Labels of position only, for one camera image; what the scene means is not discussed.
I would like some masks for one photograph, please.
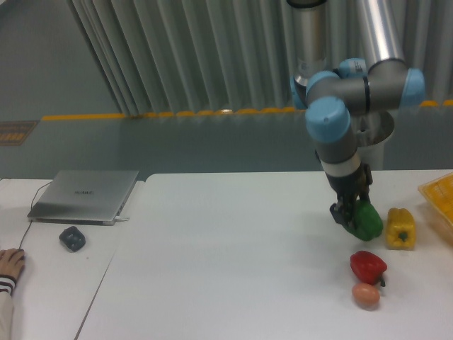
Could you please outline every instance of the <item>laptop lid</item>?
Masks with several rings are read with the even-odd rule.
[[[60,171],[33,206],[34,222],[114,225],[138,171]]]

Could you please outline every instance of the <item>red bell pepper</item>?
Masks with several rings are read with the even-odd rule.
[[[361,250],[352,255],[350,260],[351,269],[359,280],[369,285],[380,282],[381,286],[385,287],[382,274],[387,270],[387,265],[380,257],[369,251]]]

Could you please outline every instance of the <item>metal pole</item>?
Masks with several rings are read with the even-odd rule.
[[[383,60],[404,61],[389,0],[356,0],[368,70]]]
[[[326,68],[325,0],[288,0],[292,7],[297,70],[294,79],[306,86],[308,79]]]

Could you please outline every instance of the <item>yellow bell pepper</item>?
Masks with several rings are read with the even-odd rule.
[[[412,249],[416,238],[412,214],[407,209],[390,209],[385,231],[387,246],[392,249]]]

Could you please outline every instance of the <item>egg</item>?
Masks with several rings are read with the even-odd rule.
[[[359,305],[367,307],[377,304],[381,298],[377,288],[368,283],[358,283],[352,287],[352,296]]]

